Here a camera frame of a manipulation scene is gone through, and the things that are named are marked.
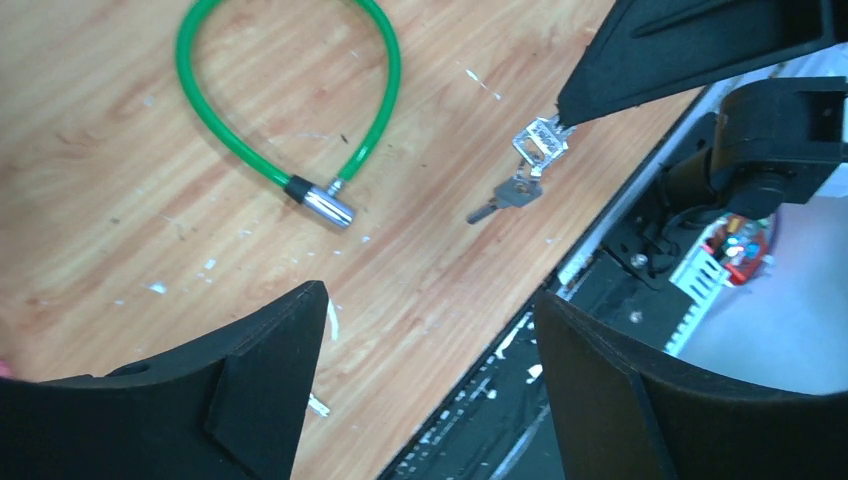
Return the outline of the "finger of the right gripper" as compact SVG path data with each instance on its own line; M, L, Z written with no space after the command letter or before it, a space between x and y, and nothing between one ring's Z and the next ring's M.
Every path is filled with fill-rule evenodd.
M617 1L557 97L575 126L847 40L844 1Z

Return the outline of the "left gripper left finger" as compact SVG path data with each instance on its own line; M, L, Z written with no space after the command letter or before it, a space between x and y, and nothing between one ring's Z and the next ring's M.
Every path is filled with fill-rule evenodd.
M287 479L328 292L308 281L102 377L1 382L5 479Z

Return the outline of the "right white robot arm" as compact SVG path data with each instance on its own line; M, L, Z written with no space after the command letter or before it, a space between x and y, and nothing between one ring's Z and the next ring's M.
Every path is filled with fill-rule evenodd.
M558 98L575 126L847 40L843 1L618 1ZM674 214L762 219L807 202L847 159L845 77L767 78L733 90L714 137L662 177Z

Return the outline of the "silver key pair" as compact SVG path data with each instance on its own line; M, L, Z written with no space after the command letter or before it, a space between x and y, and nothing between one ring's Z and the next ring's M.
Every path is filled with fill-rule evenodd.
M487 203L468 215L467 223L474 225L499 210L523 208L539 198L544 173L568 151L568 139L575 130L576 126L564 125L558 115L531 121L512 140L520 156L515 173L493 189Z

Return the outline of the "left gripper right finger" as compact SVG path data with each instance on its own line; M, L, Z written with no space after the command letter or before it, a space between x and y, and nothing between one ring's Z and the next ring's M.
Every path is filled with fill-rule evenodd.
M843 479L847 396L686 363L553 294L534 308L569 479Z

